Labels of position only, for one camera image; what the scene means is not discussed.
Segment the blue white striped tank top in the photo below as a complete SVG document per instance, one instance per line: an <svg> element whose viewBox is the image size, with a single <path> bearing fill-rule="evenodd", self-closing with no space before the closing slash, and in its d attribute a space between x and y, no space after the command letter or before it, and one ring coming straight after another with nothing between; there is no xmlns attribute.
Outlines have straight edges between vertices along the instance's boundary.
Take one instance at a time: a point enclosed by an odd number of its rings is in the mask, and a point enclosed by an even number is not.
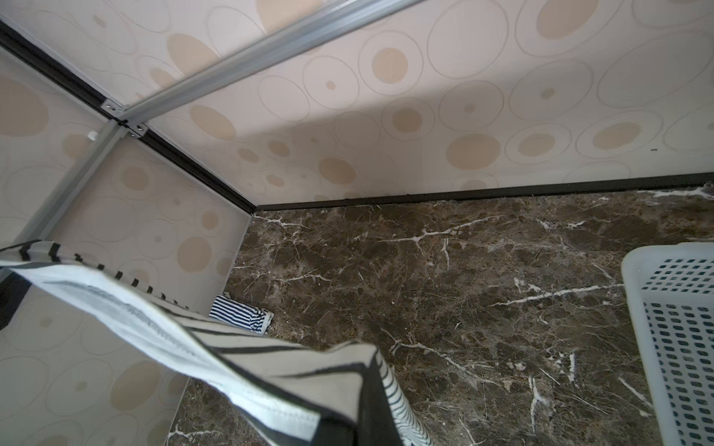
<svg viewBox="0 0 714 446"><path fill-rule="evenodd" d="M258 335L266 334L274 317L270 311L234 300L228 292L216 296L209 316Z"/></svg>

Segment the black white striped tank top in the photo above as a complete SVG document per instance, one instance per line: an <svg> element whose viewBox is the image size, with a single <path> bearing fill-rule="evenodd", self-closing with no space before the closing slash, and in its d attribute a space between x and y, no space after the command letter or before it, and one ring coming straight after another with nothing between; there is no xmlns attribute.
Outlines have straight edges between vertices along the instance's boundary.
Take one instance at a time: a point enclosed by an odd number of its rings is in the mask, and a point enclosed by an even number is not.
<svg viewBox="0 0 714 446"><path fill-rule="evenodd" d="M1 265L93 315L156 362L210 384L270 444L431 443L375 345L313 350L252 334L51 241L5 247Z"/></svg>

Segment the white plastic laundry basket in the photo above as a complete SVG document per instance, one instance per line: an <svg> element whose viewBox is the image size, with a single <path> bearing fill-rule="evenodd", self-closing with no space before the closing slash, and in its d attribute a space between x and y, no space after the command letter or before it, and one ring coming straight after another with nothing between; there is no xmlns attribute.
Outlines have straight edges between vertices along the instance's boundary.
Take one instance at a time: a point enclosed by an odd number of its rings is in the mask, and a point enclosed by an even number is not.
<svg viewBox="0 0 714 446"><path fill-rule="evenodd" d="M664 444L712 444L712 243L637 248L621 273Z"/></svg>

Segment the horizontal aluminium back rail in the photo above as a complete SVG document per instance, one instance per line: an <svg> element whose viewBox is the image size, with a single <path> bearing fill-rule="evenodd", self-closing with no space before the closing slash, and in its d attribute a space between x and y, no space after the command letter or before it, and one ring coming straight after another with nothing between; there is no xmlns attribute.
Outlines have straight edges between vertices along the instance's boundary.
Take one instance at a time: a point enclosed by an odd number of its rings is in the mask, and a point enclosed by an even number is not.
<svg viewBox="0 0 714 446"><path fill-rule="evenodd" d="M155 117L417 3L416 0L334 1L144 100L128 107L115 106L106 100L102 108L125 126L147 125Z"/></svg>

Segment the diagonal aluminium left rail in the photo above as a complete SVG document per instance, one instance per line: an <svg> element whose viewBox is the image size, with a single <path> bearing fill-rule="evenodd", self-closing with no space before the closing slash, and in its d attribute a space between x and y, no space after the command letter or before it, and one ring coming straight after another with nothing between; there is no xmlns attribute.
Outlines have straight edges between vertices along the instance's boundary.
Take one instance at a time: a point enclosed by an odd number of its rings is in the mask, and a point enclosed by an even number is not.
<svg viewBox="0 0 714 446"><path fill-rule="evenodd" d="M37 239L48 239L115 145L125 137L141 139L147 130L148 126L146 125L134 129L115 121L104 126L90 144L87 152L77 160L20 231L14 239L13 245Z"/></svg>

